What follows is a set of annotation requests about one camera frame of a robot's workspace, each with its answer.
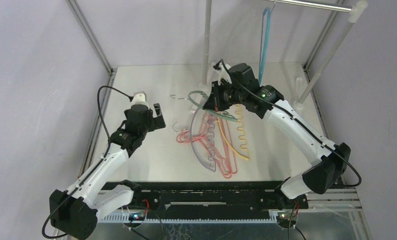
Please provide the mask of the green wavy hanger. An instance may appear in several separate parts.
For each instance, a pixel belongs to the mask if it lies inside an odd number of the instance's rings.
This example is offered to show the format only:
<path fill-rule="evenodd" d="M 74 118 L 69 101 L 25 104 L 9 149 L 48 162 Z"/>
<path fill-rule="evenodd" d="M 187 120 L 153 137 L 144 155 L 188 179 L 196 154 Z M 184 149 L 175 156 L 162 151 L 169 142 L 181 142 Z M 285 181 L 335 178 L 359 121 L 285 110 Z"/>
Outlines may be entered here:
<path fill-rule="evenodd" d="M 175 94 L 171 94 L 170 97 L 175 100 L 187 100 L 193 104 L 193 106 L 196 107 L 196 109 L 200 109 L 208 113 L 209 115 L 213 115 L 217 118 L 231 121 L 231 122 L 237 122 L 238 119 L 231 115 L 228 111 L 224 110 L 221 113 L 211 110 L 211 109 L 205 109 L 204 108 L 204 103 L 209 99 L 209 96 L 202 90 L 193 90 L 190 91 L 187 95 L 187 97 L 177 97 Z"/>

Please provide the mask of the teal wavy hanger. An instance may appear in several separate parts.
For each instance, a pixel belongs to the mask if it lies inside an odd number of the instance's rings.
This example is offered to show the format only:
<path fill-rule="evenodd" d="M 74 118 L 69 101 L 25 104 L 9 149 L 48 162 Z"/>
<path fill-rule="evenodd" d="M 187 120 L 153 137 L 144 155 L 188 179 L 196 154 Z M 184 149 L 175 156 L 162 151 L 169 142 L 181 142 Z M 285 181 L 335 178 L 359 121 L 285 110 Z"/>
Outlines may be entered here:
<path fill-rule="evenodd" d="M 258 67 L 258 83 L 261 84 L 265 71 L 265 64 L 268 54 L 270 31 L 271 31 L 271 18 L 272 12 L 275 8 L 276 1 L 272 6 L 266 7 L 262 12 L 261 18 L 261 32 L 260 32 L 260 51 L 259 51 L 259 67 Z"/>

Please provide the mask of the purple wavy hanger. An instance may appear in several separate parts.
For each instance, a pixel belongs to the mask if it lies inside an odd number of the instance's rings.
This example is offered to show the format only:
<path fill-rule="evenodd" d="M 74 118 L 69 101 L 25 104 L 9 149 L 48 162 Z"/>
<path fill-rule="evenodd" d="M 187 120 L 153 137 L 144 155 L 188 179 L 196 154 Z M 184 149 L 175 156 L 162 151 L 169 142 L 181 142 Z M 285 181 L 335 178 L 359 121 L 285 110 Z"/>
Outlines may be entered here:
<path fill-rule="evenodd" d="M 200 129 L 199 129 L 199 133 L 196 135 L 191 133 L 191 130 L 194 126 L 194 121 L 199 111 L 200 109 L 196 109 L 192 114 L 189 128 L 176 130 L 175 125 L 177 124 L 177 121 L 175 121 L 172 125 L 172 129 L 176 133 L 178 133 L 176 137 L 176 141 L 178 143 L 181 144 L 189 143 L 195 157 L 200 162 L 200 164 L 206 169 L 210 170 L 211 172 L 216 172 L 217 160 L 215 159 L 216 152 L 215 152 L 215 143 L 214 143 L 214 137 L 215 137 L 214 116 L 209 115 L 208 113 L 204 113 L 203 120 L 201 121 Z M 204 158 L 201 158 L 194 143 L 200 143 L 203 149 L 206 150 L 207 153 L 206 160 Z"/>

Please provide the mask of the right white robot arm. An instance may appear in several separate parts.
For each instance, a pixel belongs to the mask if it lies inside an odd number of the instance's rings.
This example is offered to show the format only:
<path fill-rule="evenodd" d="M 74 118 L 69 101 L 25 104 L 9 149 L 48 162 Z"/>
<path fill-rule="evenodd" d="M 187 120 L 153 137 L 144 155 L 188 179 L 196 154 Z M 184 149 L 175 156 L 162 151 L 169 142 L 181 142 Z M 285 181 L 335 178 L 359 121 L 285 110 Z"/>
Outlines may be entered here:
<path fill-rule="evenodd" d="M 324 194 L 346 171 L 351 149 L 319 134 L 293 109 L 285 97 L 271 85 L 260 85 L 246 63 L 213 65 L 218 79 L 203 109 L 222 112 L 240 104 L 279 129 L 304 154 L 310 168 L 286 178 L 278 187 L 275 201 L 289 208 L 297 197 L 309 192 Z"/>

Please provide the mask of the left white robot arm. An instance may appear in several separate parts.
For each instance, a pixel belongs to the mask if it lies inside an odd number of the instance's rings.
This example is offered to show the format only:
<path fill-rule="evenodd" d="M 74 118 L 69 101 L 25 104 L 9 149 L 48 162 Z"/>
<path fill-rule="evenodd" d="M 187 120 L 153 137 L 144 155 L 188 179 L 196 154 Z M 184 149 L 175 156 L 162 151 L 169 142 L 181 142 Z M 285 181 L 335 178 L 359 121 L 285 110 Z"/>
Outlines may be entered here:
<path fill-rule="evenodd" d="M 109 137 L 99 161 L 90 166 L 66 190 L 56 189 L 49 197 L 46 223 L 78 240 L 87 239 L 99 220 L 122 206 L 138 208 L 143 202 L 140 186 L 123 180 L 105 194 L 100 194 L 109 177 L 133 155 L 147 133 L 163 129 L 166 123 L 158 103 L 153 109 L 136 103 L 124 111 L 126 119 Z"/>

